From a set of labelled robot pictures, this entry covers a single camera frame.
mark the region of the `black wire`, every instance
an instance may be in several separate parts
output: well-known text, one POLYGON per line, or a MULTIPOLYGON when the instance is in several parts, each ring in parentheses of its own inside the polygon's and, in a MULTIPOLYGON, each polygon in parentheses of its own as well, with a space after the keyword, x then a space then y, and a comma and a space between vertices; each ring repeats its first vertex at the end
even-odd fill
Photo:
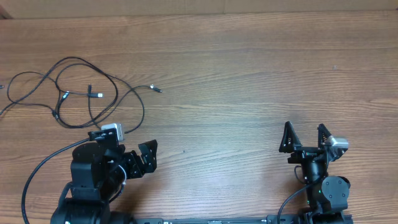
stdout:
POLYGON ((301 168, 301 166, 295 166, 295 167, 294 167, 294 176, 296 176, 296 179, 297 179, 300 183, 305 184, 305 182, 302 181, 302 180, 300 180, 299 177, 298 177, 298 175, 297 175, 297 168, 299 168, 299 167, 301 168))
POLYGON ((61 126, 63 126, 64 128, 87 128, 87 127, 90 127, 90 126, 96 126, 97 128, 100 128, 100 126, 98 124, 100 122, 104 121, 106 118, 108 118, 115 111, 115 109, 119 106, 121 101, 124 99, 124 97, 126 97, 126 95, 128 93, 133 92, 137 96, 138 100, 141 103, 141 106, 142 106, 142 118, 141 118, 139 124, 136 127, 124 132, 125 134, 127 134, 127 133, 130 133, 130 132, 136 130, 142 124, 142 122, 144 121, 144 116, 145 116, 144 102, 142 101, 142 99, 138 95, 138 93, 136 92, 136 89, 140 88, 140 87, 146 87, 146 88, 152 89, 150 86, 147 86, 147 85, 141 85, 141 86, 132 87, 130 84, 128 84, 128 82, 126 82, 126 81, 124 81, 124 80, 122 80, 122 79, 120 79, 118 77, 115 77, 115 76, 112 76, 112 75, 109 75, 109 74, 105 73, 104 71, 102 71, 101 69, 96 67, 95 65, 87 62, 86 60, 84 60, 84 59, 82 59, 80 57, 65 57, 65 58, 61 59, 60 61, 58 61, 55 65, 53 65, 53 67, 46 74, 42 74, 42 73, 39 73, 39 72, 22 72, 22 73, 19 73, 19 74, 15 75, 11 79, 11 81, 9 82, 9 85, 8 85, 8 88, 7 88, 7 97, 11 101, 11 103, 9 105, 7 105, 4 109, 2 109, 2 111, 0 112, 0 115, 2 115, 3 112, 5 112, 7 109, 9 109, 13 105, 43 106, 43 107, 46 107, 46 108, 51 110, 52 115, 55 117, 56 121, 61 126), (50 78, 49 75, 61 64, 61 62, 66 61, 68 59, 77 59, 77 60, 81 60, 84 63, 72 63, 72 64, 69 64, 69 65, 67 65, 67 66, 65 66, 64 68, 61 69, 61 71, 58 73, 56 79, 50 78), (86 67, 89 67, 89 68, 93 69, 94 71, 98 72, 99 74, 104 75, 112 83, 112 85, 114 86, 114 89, 115 89, 115 97, 114 97, 114 99, 112 100, 112 102, 107 107, 105 107, 96 116, 93 116, 93 113, 91 111, 91 100, 90 100, 90 98, 92 96, 90 96, 90 93, 77 93, 77 92, 72 92, 72 91, 66 91, 66 90, 61 89, 61 87, 58 84, 58 80, 59 80, 61 74, 66 69, 68 69, 70 67, 74 67, 74 66, 86 66, 86 67), (42 79, 38 82, 38 84, 28 94, 24 95, 23 97, 19 98, 18 100, 11 99, 11 97, 9 96, 9 90, 10 90, 12 82, 19 75, 23 75, 23 74, 27 74, 27 73, 33 73, 33 74, 36 74, 36 75, 40 75, 40 76, 42 76, 42 79), (57 100, 57 104, 55 105, 55 108, 53 109, 49 105, 44 105, 44 104, 40 104, 40 103, 21 103, 22 100, 24 100, 25 98, 30 96, 34 91, 36 91, 36 89, 43 83, 43 81, 45 79, 49 79, 50 81, 54 82, 55 87, 58 90, 58 100, 57 100), (124 94, 119 101, 118 101, 119 91, 118 91, 118 88, 117 88, 115 82, 113 82, 113 79, 123 82, 129 88, 127 93, 124 94), (67 123, 66 121, 64 121, 62 119, 62 117, 61 117, 61 106, 62 106, 62 103, 64 102, 64 100, 62 99, 62 95, 64 93, 66 93, 66 92, 68 92, 68 94, 70 94, 70 95, 81 95, 81 96, 87 96, 88 97, 88 111, 89 111, 90 118, 91 118, 89 121, 87 121, 87 122, 85 122, 83 124, 76 124, 75 125, 75 124, 69 124, 69 123, 67 123))
POLYGON ((307 184, 306 186, 304 186, 303 188, 301 188, 300 190, 294 192, 291 196, 289 196, 284 202, 283 204, 280 206, 279 211, 278 211, 278 216, 277 216, 277 223, 280 224, 280 215, 282 214, 282 211, 285 207, 285 205, 287 204, 287 202, 289 202, 290 200, 292 200, 294 197, 296 197, 299 193, 303 192, 304 190, 306 190, 309 187, 314 186, 315 184, 317 184, 320 180, 322 180, 322 178, 324 178, 324 176, 327 175, 328 173, 328 167, 329 167, 329 154, 328 151, 325 150, 326 153, 326 166, 325 166, 325 171, 323 173, 322 176, 320 176, 316 181, 313 181, 311 184, 307 184))
POLYGON ((117 192, 116 195, 114 195, 110 200, 109 203, 113 202, 115 199, 117 199, 118 196, 120 196, 123 193, 124 190, 124 184, 122 184, 122 186, 120 186, 119 192, 117 192))
POLYGON ((89 141, 89 139, 86 138, 86 139, 83 139, 83 140, 78 141, 78 142, 76 142, 76 143, 73 143, 73 144, 71 144, 71 145, 69 145, 69 146, 67 146, 67 147, 64 147, 63 149, 58 150, 57 152, 55 152, 55 153, 53 153, 53 154, 47 156, 47 158, 45 158, 45 159, 44 159, 40 164, 38 164, 37 167, 33 170, 33 172, 31 173, 31 175, 30 175, 29 178, 27 179, 26 184, 25 184, 25 187, 24 187, 24 191, 22 192, 21 210, 22 210, 22 217, 24 218, 24 221, 25 221, 26 224, 29 224, 29 221, 28 221, 27 216, 26 216, 25 198, 26 198, 27 188, 29 187, 29 184, 30 184, 30 182, 32 181, 33 176, 36 174, 36 172, 37 172, 49 159, 53 158, 54 156, 60 154, 60 153, 63 152, 63 151, 66 151, 66 150, 70 149, 71 147, 78 146, 78 145, 83 144, 84 142, 88 142, 88 141, 89 141))

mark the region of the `wooden table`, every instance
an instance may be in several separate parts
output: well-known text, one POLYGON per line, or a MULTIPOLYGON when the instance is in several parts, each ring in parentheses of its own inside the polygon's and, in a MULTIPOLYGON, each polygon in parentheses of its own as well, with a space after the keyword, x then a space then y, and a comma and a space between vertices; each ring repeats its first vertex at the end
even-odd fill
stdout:
MULTIPOLYGON (((317 126, 346 136, 351 148, 329 166, 352 184, 347 213, 357 223, 398 219, 398 11, 104 17, 0 21, 0 84, 19 72, 46 72, 80 56, 139 90, 144 124, 124 143, 129 150, 157 139, 158 168, 129 180, 111 209, 136 217, 262 217, 301 188, 288 154, 278 153, 284 123, 315 146, 317 126)), ((104 77, 73 68, 61 86, 114 96, 104 77)), ((27 93, 39 78, 21 77, 11 91, 27 93)), ((45 82, 26 102, 55 106, 45 82)), ((0 90, 1 107, 8 104, 0 90)), ((63 106, 71 123, 89 119, 86 98, 63 106)), ((133 127, 141 117, 129 96, 106 123, 133 127)), ((22 223, 21 193, 34 167, 50 153, 86 138, 65 129, 50 111, 15 106, 0 118, 0 223, 22 223)), ((70 181, 72 150, 34 177, 27 196, 31 223, 48 223, 70 181)), ((285 208, 295 213, 305 196, 285 208)))

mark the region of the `wire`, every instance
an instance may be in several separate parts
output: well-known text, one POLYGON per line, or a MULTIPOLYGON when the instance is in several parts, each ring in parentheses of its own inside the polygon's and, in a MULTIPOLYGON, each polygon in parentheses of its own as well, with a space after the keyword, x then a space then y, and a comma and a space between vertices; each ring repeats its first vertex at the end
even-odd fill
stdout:
POLYGON ((99 69, 98 67, 96 67, 95 65, 93 65, 92 63, 89 63, 88 61, 80 58, 80 57, 65 57, 61 60, 59 60, 55 65, 53 65, 53 67, 50 68, 50 70, 46 73, 46 74, 42 74, 39 72, 22 72, 19 73, 17 75, 15 75, 11 81, 9 82, 9 85, 7 87, 7 97, 8 100, 11 102, 10 104, 8 104, 4 109, 2 109, 0 111, 0 115, 3 114, 3 112, 5 112, 6 110, 8 110, 9 108, 11 108, 11 106, 14 105, 25 105, 25 106, 43 106, 46 107, 48 109, 51 110, 52 116, 54 116, 54 118, 56 119, 56 121, 63 126, 64 128, 87 128, 90 126, 96 126, 97 128, 100 129, 100 126, 98 125, 100 122, 104 121, 106 118, 108 118, 115 110, 116 108, 120 105, 120 103, 122 102, 122 100, 131 92, 133 92, 135 94, 135 96, 138 98, 138 100, 140 101, 140 104, 142 106, 142 118, 139 122, 139 124, 137 126, 135 126, 134 128, 125 131, 125 134, 128 134, 134 130, 136 130, 144 121, 144 116, 145 116, 145 108, 144 108, 144 102, 142 101, 141 97, 138 95, 136 89, 137 88, 141 88, 141 87, 145 87, 145 88, 149 88, 152 89, 154 91, 157 91, 159 93, 162 92, 162 90, 156 88, 155 86, 151 85, 140 85, 140 86, 136 86, 136 87, 132 87, 130 84, 128 84, 128 82, 122 80, 121 78, 109 75, 107 73, 105 73, 104 71, 102 71, 101 69, 99 69), (61 65, 62 62, 66 61, 66 60, 70 60, 70 59, 76 59, 76 60, 80 60, 84 63, 72 63, 69 64, 67 66, 65 66, 64 68, 61 69, 61 71, 58 73, 58 75, 56 76, 55 79, 50 78, 49 75, 53 73, 53 71, 59 67, 61 65), (113 100, 109 103, 108 106, 106 106, 101 112, 99 112, 96 116, 93 116, 92 110, 91 110, 91 98, 93 97, 98 97, 97 96, 93 96, 94 94, 91 93, 91 85, 89 85, 89 91, 88 93, 78 93, 78 92, 73 92, 73 91, 66 91, 60 88, 60 85, 58 84, 59 78, 60 76, 64 73, 65 70, 67 70, 70 67, 74 67, 74 66, 85 66, 88 68, 93 69, 94 71, 98 72, 100 75, 104 75, 113 85, 114 89, 115 89, 115 97, 113 98, 113 100), (11 88, 11 84, 12 82, 15 80, 16 77, 23 75, 23 74, 36 74, 36 75, 40 75, 42 76, 42 78, 40 79, 40 81, 38 82, 38 84, 36 84, 36 86, 30 91, 28 92, 28 94, 24 95, 23 97, 19 98, 18 100, 13 100, 11 99, 10 95, 9 95, 9 91, 11 88), (51 82, 53 82, 55 84, 55 87, 58 90, 58 100, 57 103, 55 105, 54 108, 52 108, 49 105, 45 105, 45 104, 40 104, 40 103, 22 103, 21 101, 26 99, 28 96, 30 96, 34 91, 36 91, 36 89, 38 89, 38 87, 44 82, 44 80, 49 79, 51 82), (119 98, 119 90, 118 87, 116 86, 115 82, 113 80, 117 80, 120 81, 122 83, 124 83, 129 90, 127 91, 126 94, 124 94, 121 99, 118 101, 119 98), (64 121, 61 117, 61 107, 62 107, 62 103, 67 99, 68 95, 79 95, 79 96, 86 96, 88 97, 88 111, 90 114, 90 120, 83 123, 83 124, 69 124, 66 121, 64 121))
POLYGON ((298 175, 297 175, 297 168, 301 168, 301 166, 295 166, 295 167, 294 167, 294 176, 296 176, 296 179, 297 179, 300 183, 305 184, 304 181, 302 181, 302 180, 299 179, 299 177, 298 177, 298 175))
POLYGON ((120 186, 119 192, 118 192, 115 196, 113 196, 113 198, 111 198, 111 199, 109 200, 109 203, 111 203, 111 202, 113 202, 115 199, 117 199, 117 197, 120 196, 120 195, 123 193, 123 190, 124 190, 124 184, 122 184, 122 186, 120 186))
POLYGON ((30 174, 29 178, 28 178, 27 181, 26 181, 26 184, 25 184, 25 187, 24 187, 24 191, 22 192, 22 200, 21 200, 22 217, 23 217, 23 219, 24 219, 24 221, 25 221, 26 224, 29 224, 29 221, 28 221, 27 216, 26 216, 25 198, 26 198, 27 189, 28 189, 28 187, 29 187, 30 182, 31 182, 32 179, 33 179, 33 176, 36 174, 36 172, 37 172, 49 159, 53 158, 54 156, 60 154, 60 153, 63 152, 63 151, 66 151, 66 150, 70 149, 71 147, 78 146, 78 145, 83 144, 84 142, 88 142, 88 141, 89 141, 88 138, 83 139, 83 140, 81 140, 81 141, 78 141, 78 142, 76 142, 76 143, 73 143, 73 144, 71 144, 71 145, 69 145, 69 146, 67 146, 67 147, 64 147, 63 149, 60 149, 60 150, 58 150, 57 152, 55 152, 55 153, 53 153, 53 154, 47 156, 47 158, 45 158, 40 164, 38 164, 37 167, 36 167, 36 168, 33 170, 33 172, 30 174))
POLYGON ((311 184, 307 184, 306 186, 304 186, 303 188, 301 188, 300 190, 294 192, 291 196, 289 196, 284 202, 283 204, 280 206, 279 211, 278 211, 278 216, 277 216, 277 223, 280 224, 280 215, 282 214, 282 211, 284 209, 284 207, 286 206, 287 202, 289 202, 290 200, 292 200, 294 197, 296 197, 298 194, 300 194, 301 192, 303 192, 304 190, 306 190, 309 187, 314 186, 315 184, 317 184, 320 180, 322 180, 322 178, 324 178, 327 173, 328 173, 328 167, 329 167, 329 153, 327 150, 325 150, 324 152, 326 154, 326 166, 325 166, 325 171, 323 173, 322 176, 319 176, 319 178, 315 181, 313 181, 311 184))
POLYGON ((127 180, 126 171, 123 169, 123 167, 121 165, 119 165, 119 168, 123 171, 123 174, 124 174, 124 180, 123 180, 122 185, 125 185, 126 184, 126 180, 127 180))

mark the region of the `tangled cables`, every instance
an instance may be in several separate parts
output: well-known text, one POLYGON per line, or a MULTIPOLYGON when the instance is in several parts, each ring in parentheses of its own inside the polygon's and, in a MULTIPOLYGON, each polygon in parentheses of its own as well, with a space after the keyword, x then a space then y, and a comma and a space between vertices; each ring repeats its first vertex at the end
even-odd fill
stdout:
POLYGON ((3 112, 5 112, 7 109, 9 109, 10 107, 12 107, 14 105, 43 106, 43 107, 46 107, 46 108, 50 109, 51 110, 51 114, 55 118, 55 120, 60 125, 62 125, 65 128, 87 128, 87 127, 95 125, 97 128, 100 129, 100 126, 98 125, 98 123, 100 123, 100 122, 104 121, 106 118, 108 118, 115 111, 115 109, 119 106, 119 104, 122 102, 122 100, 129 93, 133 92, 137 96, 138 100, 140 101, 140 103, 142 105, 142 118, 141 118, 141 121, 139 122, 139 124, 136 127, 124 132, 125 134, 127 134, 127 133, 130 133, 130 132, 134 131, 135 129, 137 129, 142 124, 142 122, 144 121, 144 116, 145 116, 144 102, 142 102, 141 97, 138 95, 138 93, 136 91, 137 88, 149 88, 149 89, 154 90, 154 91, 156 91, 158 93, 162 92, 162 90, 156 88, 154 85, 139 85, 139 86, 132 87, 130 84, 128 84, 128 82, 126 82, 126 81, 124 81, 124 80, 122 80, 122 79, 120 79, 118 77, 114 77, 112 75, 109 75, 109 74, 105 73, 104 71, 102 71, 101 69, 99 69, 98 67, 93 65, 92 63, 89 63, 89 62, 87 62, 86 60, 84 60, 84 59, 82 59, 80 57, 65 57, 65 58, 59 60, 57 63, 55 63, 46 74, 42 74, 42 73, 39 73, 39 72, 22 72, 22 73, 19 73, 19 74, 15 75, 11 79, 11 81, 9 82, 8 88, 7 88, 7 97, 8 97, 8 100, 11 101, 11 103, 8 104, 4 109, 2 109, 0 111, 0 115, 2 115, 3 112), (66 61, 66 60, 69 60, 69 59, 77 59, 77 60, 80 60, 82 62, 81 63, 72 63, 72 64, 67 65, 66 67, 61 69, 61 71, 58 73, 56 79, 53 79, 53 78, 49 77, 50 74, 58 66, 60 66, 60 64, 62 62, 66 61), (96 116, 93 116, 93 113, 91 112, 91 101, 90 101, 90 99, 91 98, 102 98, 103 97, 102 93, 92 93, 91 92, 91 85, 88 85, 87 93, 78 93, 78 92, 66 91, 66 90, 61 89, 60 86, 58 85, 58 79, 61 76, 61 74, 66 69, 68 69, 70 67, 78 66, 78 65, 89 67, 89 68, 93 69, 94 71, 98 72, 99 74, 104 75, 112 83, 112 85, 114 86, 114 89, 115 89, 115 92, 116 92, 114 99, 112 100, 112 102, 108 106, 106 106, 96 116), (18 100, 13 100, 13 99, 11 99, 10 94, 9 94, 11 84, 14 81, 15 78, 17 78, 18 76, 23 75, 23 74, 36 74, 36 75, 42 76, 42 78, 40 79, 38 84, 30 92, 28 92, 28 94, 24 95, 23 97, 19 98, 18 100), (55 105, 55 108, 52 108, 49 105, 45 105, 45 104, 41 104, 41 103, 22 103, 21 102, 22 100, 24 100, 28 96, 30 96, 34 91, 36 91, 36 89, 38 89, 38 87, 46 79, 54 82, 55 87, 58 90, 58 100, 57 100, 57 104, 55 105), (129 90, 120 98, 119 101, 118 101, 119 91, 118 91, 118 88, 117 88, 114 80, 123 82, 129 88, 129 90), (91 118, 89 121, 87 121, 87 122, 85 122, 83 124, 72 125, 72 124, 68 124, 66 121, 64 121, 62 119, 62 117, 60 115, 61 105, 68 98, 69 95, 81 95, 81 96, 87 96, 88 97, 88 111, 89 111, 90 118, 91 118))

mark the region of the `plug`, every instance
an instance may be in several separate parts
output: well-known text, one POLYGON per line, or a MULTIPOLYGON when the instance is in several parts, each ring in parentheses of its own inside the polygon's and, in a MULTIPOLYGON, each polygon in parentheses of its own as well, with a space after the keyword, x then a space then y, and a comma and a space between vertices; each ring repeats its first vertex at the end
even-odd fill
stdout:
POLYGON ((91 84, 88 85, 88 89, 87 89, 87 96, 88 97, 93 97, 93 98, 102 98, 104 97, 103 93, 92 93, 91 92, 91 84))
POLYGON ((67 98, 68 98, 68 96, 69 96, 69 91, 66 91, 65 92, 65 94, 62 96, 62 98, 61 98, 61 103, 64 101, 64 100, 66 100, 67 98))
POLYGON ((163 92, 160 88, 157 88, 154 84, 150 84, 150 88, 155 90, 158 93, 162 93, 163 92))
POLYGON ((59 117, 58 117, 58 114, 57 114, 57 112, 56 112, 55 110, 52 110, 51 113, 52 113, 52 116, 53 116, 55 119, 58 119, 58 118, 59 118, 59 117))

